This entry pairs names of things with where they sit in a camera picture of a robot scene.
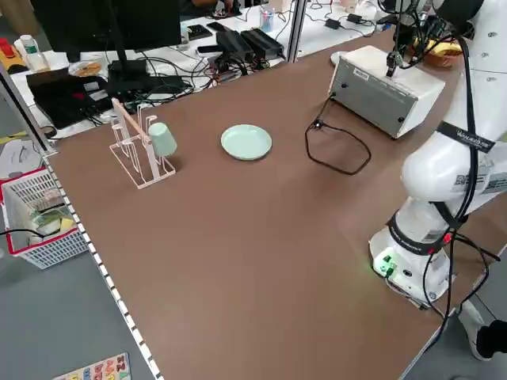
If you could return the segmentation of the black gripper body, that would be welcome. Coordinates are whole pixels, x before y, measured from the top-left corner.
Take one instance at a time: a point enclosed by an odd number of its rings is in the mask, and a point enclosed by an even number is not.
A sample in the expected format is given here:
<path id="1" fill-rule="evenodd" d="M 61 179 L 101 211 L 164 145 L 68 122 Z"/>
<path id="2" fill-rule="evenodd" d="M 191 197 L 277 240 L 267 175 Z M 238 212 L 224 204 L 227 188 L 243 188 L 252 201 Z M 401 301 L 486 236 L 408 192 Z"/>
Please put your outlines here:
<path id="1" fill-rule="evenodd" d="M 419 12 L 398 14 L 395 28 L 395 50 L 405 52 L 408 47 L 412 47 L 415 52 L 423 52 L 424 42 L 425 34 L 422 30 Z"/>

